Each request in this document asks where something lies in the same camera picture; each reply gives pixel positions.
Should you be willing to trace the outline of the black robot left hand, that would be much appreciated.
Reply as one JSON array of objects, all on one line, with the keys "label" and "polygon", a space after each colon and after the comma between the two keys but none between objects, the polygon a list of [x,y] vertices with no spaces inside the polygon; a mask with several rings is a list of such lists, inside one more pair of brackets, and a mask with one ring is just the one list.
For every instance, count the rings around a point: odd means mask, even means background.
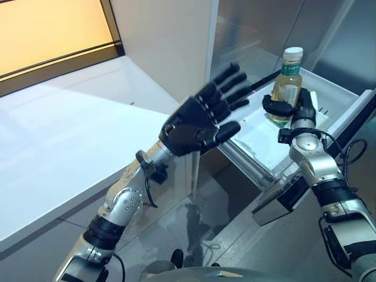
[{"label": "black robot left hand", "polygon": [[234,87],[247,80],[240,66],[231,63],[188,99],[168,118],[159,140],[175,155],[206,152],[226,142],[241,129],[239,122],[221,124],[236,109],[249,104],[246,96],[251,87],[243,86],[226,98]]}]

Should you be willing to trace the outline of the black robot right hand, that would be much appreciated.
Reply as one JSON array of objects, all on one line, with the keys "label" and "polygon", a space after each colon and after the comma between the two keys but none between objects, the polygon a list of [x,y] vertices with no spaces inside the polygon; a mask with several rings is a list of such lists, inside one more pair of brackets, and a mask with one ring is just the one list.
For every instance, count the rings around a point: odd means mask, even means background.
[{"label": "black robot right hand", "polygon": [[262,105],[267,113],[278,118],[292,118],[293,123],[300,119],[316,123],[316,110],[312,103],[311,93],[306,88],[301,88],[295,106],[287,102],[272,100],[270,95],[264,96]]}]

